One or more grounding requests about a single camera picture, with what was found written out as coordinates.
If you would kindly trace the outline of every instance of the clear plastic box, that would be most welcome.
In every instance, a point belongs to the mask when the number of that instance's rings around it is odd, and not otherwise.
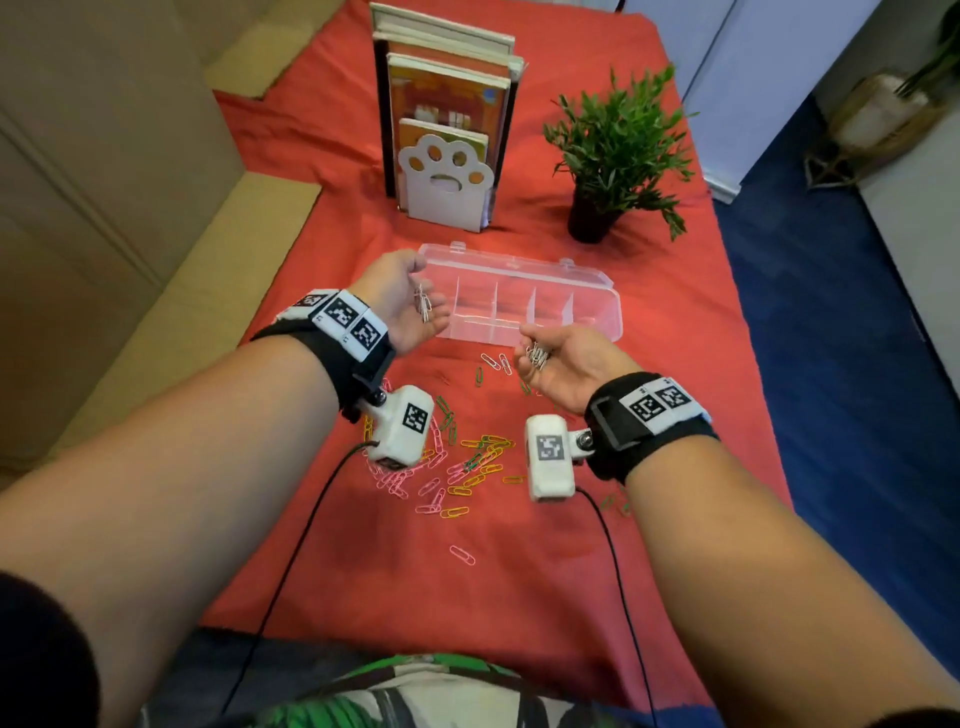
[[[441,336],[515,347],[520,324],[583,324],[611,341],[623,335],[620,295],[613,281],[569,258],[558,263],[479,253],[461,242],[425,244],[424,278],[445,293],[452,316]]]

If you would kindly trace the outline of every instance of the bookend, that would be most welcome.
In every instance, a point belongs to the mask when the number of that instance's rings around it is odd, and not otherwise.
[[[469,144],[426,134],[397,158],[406,176],[410,217],[480,231],[493,170]]]

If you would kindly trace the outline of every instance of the potted plant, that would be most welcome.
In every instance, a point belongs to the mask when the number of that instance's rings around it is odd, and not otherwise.
[[[911,76],[883,71],[864,79],[834,114],[830,134],[854,153],[890,157],[916,144],[942,116],[933,98],[937,85],[960,70],[960,2],[944,13],[933,58]]]
[[[684,182],[693,177],[682,146],[686,132],[678,129],[684,110],[667,114],[660,105],[673,73],[671,64],[641,81],[631,78],[629,88],[621,89],[611,69],[611,90],[603,101],[583,92],[579,110],[563,95],[555,102],[565,118],[555,126],[544,124],[543,135],[564,156],[554,174],[564,169],[573,176],[567,229],[574,239],[599,243],[628,209],[658,210],[671,240],[686,232],[676,196],[659,189],[667,172]]]

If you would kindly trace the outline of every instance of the background plant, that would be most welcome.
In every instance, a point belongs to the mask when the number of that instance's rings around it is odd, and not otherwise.
[[[611,68],[611,91],[604,101],[584,91],[578,111],[561,95],[554,103],[565,119],[555,126],[543,125],[546,140],[564,154],[554,174],[565,169],[573,175],[577,192],[598,212],[659,210],[671,240],[686,232],[686,225],[677,212],[676,196],[658,189],[660,180],[667,172],[684,182],[693,177],[688,150],[682,146],[686,132],[678,131],[684,110],[668,116],[660,105],[673,73],[670,64],[654,76],[644,74],[640,81],[631,77],[630,87],[623,89],[617,88]]]
[[[954,75],[960,75],[960,2],[953,3],[940,21],[936,54],[900,85],[897,95],[906,99],[921,86],[934,87],[951,71]]]

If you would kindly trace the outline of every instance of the person's left hand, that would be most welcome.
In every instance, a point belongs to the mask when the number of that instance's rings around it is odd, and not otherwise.
[[[416,251],[387,253],[371,263],[348,289],[383,319],[390,332],[390,343],[400,355],[411,352],[450,324],[450,309],[446,305],[446,296],[442,293],[430,293],[433,284],[429,280],[418,280],[411,276],[424,267],[426,259]],[[414,302],[414,292],[421,283],[423,292],[430,294],[430,302],[433,304],[430,322],[427,324],[423,322]]]

